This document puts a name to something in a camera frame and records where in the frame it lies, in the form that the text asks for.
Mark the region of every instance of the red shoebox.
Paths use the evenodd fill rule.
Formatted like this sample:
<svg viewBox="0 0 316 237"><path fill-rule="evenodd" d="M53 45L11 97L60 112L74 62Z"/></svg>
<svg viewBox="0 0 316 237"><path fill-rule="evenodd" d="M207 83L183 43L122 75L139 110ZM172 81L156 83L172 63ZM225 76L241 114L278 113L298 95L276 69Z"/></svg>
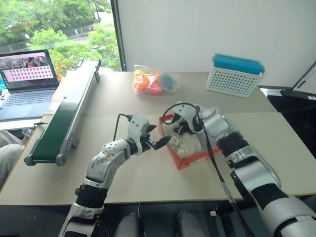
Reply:
<svg viewBox="0 0 316 237"><path fill-rule="evenodd" d="M173 115L166 115L164 117L165 120L170 120L172 119ZM158 131L160 133L160 135L163 137L164 134L163 134L163 130L162 130L162 117L159 117L159 123L158 123ZM177 167L178 170L180 169L183 169L183 168L186 168L188 166L191 166L191 165L194 165L194 164L197 164L197 163L200 163L206 159L209 159L209 154L208 152L202 152L202 153L199 153L199 154L196 154L194 156L191 156L191 157L188 157L188 158L185 158L185 159L181 159L176 153L175 151L169 146L169 144L167 144L167 148L169 150L169 153L171 154L171 157ZM214 148L213 149L213 153L216 154L218 153L220 150L219 148Z"/></svg>

